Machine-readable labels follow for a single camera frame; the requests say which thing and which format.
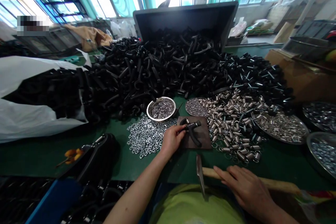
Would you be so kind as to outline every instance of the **yellow shirt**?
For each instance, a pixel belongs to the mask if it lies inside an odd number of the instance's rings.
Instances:
[[[179,185],[157,205],[149,224],[219,224],[245,223],[229,198],[206,188],[204,200],[200,185]]]

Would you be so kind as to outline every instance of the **person's hand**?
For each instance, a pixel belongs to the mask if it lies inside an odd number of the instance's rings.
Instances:
[[[160,153],[170,159],[180,146],[181,140],[186,134],[183,130],[185,125],[173,125],[163,135],[162,147]]]
[[[244,210],[264,223],[274,223],[274,217],[282,209],[275,204],[268,189],[255,174],[239,166],[229,166],[226,169],[228,173],[216,166],[213,168]]]

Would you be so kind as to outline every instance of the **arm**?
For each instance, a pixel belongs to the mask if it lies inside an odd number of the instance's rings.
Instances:
[[[299,224],[275,204],[265,185],[251,171],[239,166],[229,166],[227,168],[228,174],[216,166],[213,168],[223,178],[222,183],[232,190],[239,205],[261,222]]]
[[[186,133],[186,131],[179,131],[184,127],[185,125],[174,125],[166,130],[160,152],[118,200],[103,224],[136,224],[139,222],[153,194],[162,169],[179,148]]]

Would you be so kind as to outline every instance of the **green table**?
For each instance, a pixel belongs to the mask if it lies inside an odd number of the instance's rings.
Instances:
[[[270,46],[263,50],[260,46],[252,48],[258,56],[264,56]],[[242,55],[250,48],[232,48],[231,53]],[[176,97],[181,116],[187,116],[185,99]],[[84,144],[95,141],[103,133],[112,133],[121,146],[118,162],[113,168],[113,180],[135,180],[145,167],[152,161],[155,154],[143,159],[132,154],[128,141],[127,127],[137,122],[139,118],[127,122],[111,120],[105,126],[82,125],[67,132],[41,138],[21,139],[12,143],[0,145],[0,175],[57,177],[67,169],[66,165],[55,168],[64,160],[64,153],[69,149],[76,149]],[[277,140],[270,140],[264,144],[261,161],[252,163],[249,169],[260,177],[283,180],[295,183],[304,190],[336,190],[336,184],[321,177],[308,163],[306,146],[288,145]],[[196,177],[196,154],[202,156],[205,167],[217,165],[225,169],[232,165],[223,153],[216,150],[179,150],[167,164],[160,181],[172,183],[198,183]],[[218,181],[206,178],[206,184],[217,184]]]

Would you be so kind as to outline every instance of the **person's left hand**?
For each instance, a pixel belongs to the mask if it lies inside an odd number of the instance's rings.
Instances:
[[[185,130],[181,132],[179,131],[184,129],[184,127],[185,125],[173,125],[164,133],[160,153],[162,153],[165,157],[170,159],[179,148],[181,140],[186,134]]]

